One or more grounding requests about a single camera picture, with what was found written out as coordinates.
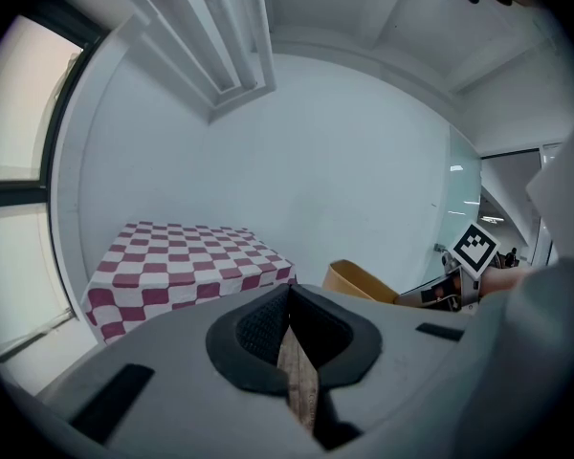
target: tablecloth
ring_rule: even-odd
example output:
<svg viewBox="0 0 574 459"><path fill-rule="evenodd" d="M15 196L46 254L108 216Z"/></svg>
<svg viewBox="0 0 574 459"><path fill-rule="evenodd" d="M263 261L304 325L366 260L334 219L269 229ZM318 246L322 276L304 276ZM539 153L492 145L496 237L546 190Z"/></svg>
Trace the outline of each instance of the tablecloth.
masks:
<svg viewBox="0 0 574 459"><path fill-rule="evenodd" d="M111 343L162 313L295 277L294 265L246 228L141 221L122 229L81 307Z"/></svg>

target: checkered tablecloth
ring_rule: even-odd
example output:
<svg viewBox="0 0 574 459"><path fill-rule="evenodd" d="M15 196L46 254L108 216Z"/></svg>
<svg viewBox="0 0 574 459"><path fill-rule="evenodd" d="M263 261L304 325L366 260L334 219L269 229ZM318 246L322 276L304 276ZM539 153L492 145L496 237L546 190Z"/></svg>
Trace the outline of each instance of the checkered tablecloth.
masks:
<svg viewBox="0 0 574 459"><path fill-rule="evenodd" d="M248 229L141 221L125 225L81 306L111 343L162 313L295 277L294 265Z"/></svg>

